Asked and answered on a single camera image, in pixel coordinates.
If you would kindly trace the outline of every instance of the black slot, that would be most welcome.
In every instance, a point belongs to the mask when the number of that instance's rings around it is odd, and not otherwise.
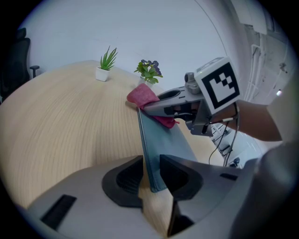
[[[227,178],[227,179],[233,180],[233,181],[236,181],[238,178],[238,176],[236,176],[236,175],[227,174],[227,173],[220,174],[220,177],[224,177],[224,178]]]
[[[192,113],[191,104],[186,103],[186,104],[183,104],[183,105],[180,105],[180,106],[181,106],[181,111],[182,112],[184,112],[184,113]]]
[[[62,195],[41,218],[41,221],[56,230],[76,200],[76,197]]]
[[[209,126],[209,125],[204,125],[204,126],[202,127],[202,131],[201,131],[202,134],[206,134],[206,131],[207,131],[208,126]]]
[[[187,229],[189,226],[192,226],[193,224],[194,222],[192,222],[188,217],[181,214],[178,208],[178,203],[174,201],[172,205],[172,214],[167,236],[171,237],[177,234],[178,232]]]
[[[174,161],[171,155],[160,155],[160,175],[178,201],[193,198],[203,185],[203,178],[198,172]]]
[[[138,195],[139,184],[143,176],[143,161],[127,167],[116,176],[117,185],[128,193]]]
[[[176,97],[180,93],[181,93],[181,91],[179,91],[179,90],[173,90],[173,91],[165,92],[161,95],[158,95],[158,98],[160,100],[170,99],[170,98]]]

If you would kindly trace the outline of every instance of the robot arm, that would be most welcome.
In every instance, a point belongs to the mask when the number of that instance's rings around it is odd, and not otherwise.
[[[185,85],[159,95],[160,101],[144,107],[148,115],[181,118],[191,134],[212,136],[210,121],[238,100],[240,91],[229,57],[218,57],[195,72],[185,74]],[[192,110],[192,103],[199,103]]]

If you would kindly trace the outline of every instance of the wood grain surface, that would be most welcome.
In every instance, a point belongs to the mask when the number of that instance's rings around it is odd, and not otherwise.
[[[107,82],[97,81],[98,65],[86,61],[43,73],[0,106],[0,175],[17,204],[27,207],[77,170],[143,155],[137,111],[125,103],[139,77],[114,67]],[[215,149],[211,140],[191,135],[183,121],[179,126],[198,160],[207,162]],[[223,163],[218,151],[212,162]],[[144,172],[143,213],[165,237],[172,196],[168,190],[151,193]]]

